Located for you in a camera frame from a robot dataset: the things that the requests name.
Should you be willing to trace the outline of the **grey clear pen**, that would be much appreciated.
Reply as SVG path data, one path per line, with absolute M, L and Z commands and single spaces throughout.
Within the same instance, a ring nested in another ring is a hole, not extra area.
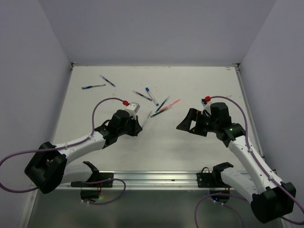
M 149 120 L 150 116 L 152 115 L 152 111 L 149 112 L 149 114 L 147 115 L 147 117 L 145 118 L 143 124 L 142 124 L 142 128 L 144 128 L 144 126 L 146 125 L 147 121 Z

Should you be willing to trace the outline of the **blue clear gel pen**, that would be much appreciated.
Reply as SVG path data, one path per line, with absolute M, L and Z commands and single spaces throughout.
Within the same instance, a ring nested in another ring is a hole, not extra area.
M 104 81 L 106 81 L 108 84 L 110 84 L 113 87 L 116 87 L 116 85 L 114 83 L 112 83 L 109 79 L 107 79 L 105 76 L 103 76 L 102 74 L 99 75 Z

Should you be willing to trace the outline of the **dark blue grip pen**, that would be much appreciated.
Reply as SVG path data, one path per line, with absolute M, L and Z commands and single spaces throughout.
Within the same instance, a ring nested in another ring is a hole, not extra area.
M 86 89 L 91 89 L 91 88 L 96 88 L 96 87 L 103 87 L 103 86 L 106 86 L 106 84 L 83 86 L 83 87 L 81 87 L 81 89 L 86 90 Z

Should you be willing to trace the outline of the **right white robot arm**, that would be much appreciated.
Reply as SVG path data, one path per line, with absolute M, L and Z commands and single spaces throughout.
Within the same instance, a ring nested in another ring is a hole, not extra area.
M 249 178 L 240 174 L 229 162 L 224 162 L 213 167 L 211 180 L 216 186 L 228 185 L 241 194 L 261 223 L 293 212 L 295 186 L 285 183 L 269 168 L 252 147 L 245 129 L 232 122 L 225 103 L 205 103 L 203 111 L 191 108 L 176 128 L 204 137 L 215 133 L 238 158 Z

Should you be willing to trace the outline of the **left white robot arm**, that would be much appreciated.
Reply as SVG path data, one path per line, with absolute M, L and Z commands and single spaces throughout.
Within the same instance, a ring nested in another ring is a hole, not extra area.
M 79 165 L 71 165 L 71 162 L 114 144 L 122 135 L 137 136 L 142 131 L 137 116 L 139 108 L 138 104 L 130 103 L 123 110 L 117 110 L 111 120 L 95 128 L 89 135 L 68 143 L 42 144 L 24 173 L 44 194 L 69 182 L 84 182 L 90 187 L 96 185 L 100 179 L 99 170 L 91 162 L 84 161 Z

